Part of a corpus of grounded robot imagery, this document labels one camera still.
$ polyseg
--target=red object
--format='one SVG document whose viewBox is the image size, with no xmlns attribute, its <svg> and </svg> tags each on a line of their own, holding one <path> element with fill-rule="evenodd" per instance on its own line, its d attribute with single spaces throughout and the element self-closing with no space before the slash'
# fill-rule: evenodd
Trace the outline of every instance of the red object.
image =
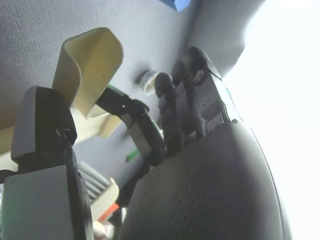
<svg viewBox="0 0 320 240">
<path fill-rule="evenodd" d="M 105 211 L 101 217 L 99 217 L 98 221 L 104 222 L 106 218 L 109 217 L 111 214 L 113 214 L 116 210 L 118 210 L 118 208 L 119 208 L 118 204 L 116 203 L 112 204 L 112 206 L 109 207 L 108 210 Z"/>
</svg>

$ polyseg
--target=roll of tape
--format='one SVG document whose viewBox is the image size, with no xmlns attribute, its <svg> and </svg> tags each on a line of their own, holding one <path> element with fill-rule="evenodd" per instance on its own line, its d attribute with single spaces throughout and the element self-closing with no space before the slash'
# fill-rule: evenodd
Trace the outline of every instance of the roll of tape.
<svg viewBox="0 0 320 240">
<path fill-rule="evenodd" d="M 147 71 L 141 78 L 140 86 L 144 94 L 151 95 L 155 90 L 155 80 L 159 72 L 150 70 Z"/>
</svg>

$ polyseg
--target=blue object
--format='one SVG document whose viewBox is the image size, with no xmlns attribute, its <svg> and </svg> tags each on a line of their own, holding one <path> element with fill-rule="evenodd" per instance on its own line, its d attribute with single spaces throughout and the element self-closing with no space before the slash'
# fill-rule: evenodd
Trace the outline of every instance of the blue object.
<svg viewBox="0 0 320 240">
<path fill-rule="evenodd" d="M 160 0 L 161 2 L 167 4 L 169 7 L 180 12 L 184 8 L 188 7 L 191 0 Z"/>
</svg>

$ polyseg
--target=green object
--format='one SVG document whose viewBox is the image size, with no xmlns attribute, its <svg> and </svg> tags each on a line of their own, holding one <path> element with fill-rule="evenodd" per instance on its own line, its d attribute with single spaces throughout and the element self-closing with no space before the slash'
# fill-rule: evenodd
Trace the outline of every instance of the green object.
<svg viewBox="0 0 320 240">
<path fill-rule="evenodd" d="M 132 159 L 134 159 L 137 155 L 138 155 L 139 151 L 138 149 L 133 150 L 132 152 L 130 152 L 128 154 L 128 156 L 126 156 L 126 162 L 130 163 Z"/>
</svg>

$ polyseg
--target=gray textured surface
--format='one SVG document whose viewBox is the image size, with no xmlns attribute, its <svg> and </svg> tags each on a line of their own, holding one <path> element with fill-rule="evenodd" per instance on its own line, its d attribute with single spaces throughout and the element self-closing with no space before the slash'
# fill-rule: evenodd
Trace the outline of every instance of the gray textured surface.
<svg viewBox="0 0 320 240">
<path fill-rule="evenodd" d="M 110 28 L 123 46 L 123 63 L 111 83 L 150 103 L 157 118 L 156 96 L 144 96 L 135 81 L 149 68 L 171 71 L 186 48 L 199 2 L 176 12 L 158 0 L 1 0 L 0 129 L 14 125 L 28 88 L 51 87 L 63 41 L 97 27 Z M 134 148 L 121 125 L 108 139 L 75 146 L 75 153 L 123 186 L 142 163 L 125 163 Z"/>
<path fill-rule="evenodd" d="M 203 50 L 224 76 L 245 48 L 245 30 L 265 0 L 203 0 L 189 45 Z"/>
</svg>

